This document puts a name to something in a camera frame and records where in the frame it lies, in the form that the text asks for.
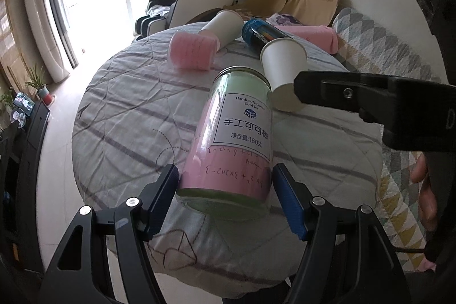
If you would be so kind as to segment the person's right hand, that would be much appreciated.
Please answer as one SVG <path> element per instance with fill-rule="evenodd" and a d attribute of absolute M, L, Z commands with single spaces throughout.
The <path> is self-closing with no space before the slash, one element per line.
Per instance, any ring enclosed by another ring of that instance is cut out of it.
<path fill-rule="evenodd" d="M 434 231 L 437 226 L 437 201 L 431 190 L 428 165 L 424 154 L 417 158 L 417 162 L 411 170 L 410 179 L 413 183 L 421 184 L 418 197 L 418 215 L 421 224 L 426 231 Z"/>

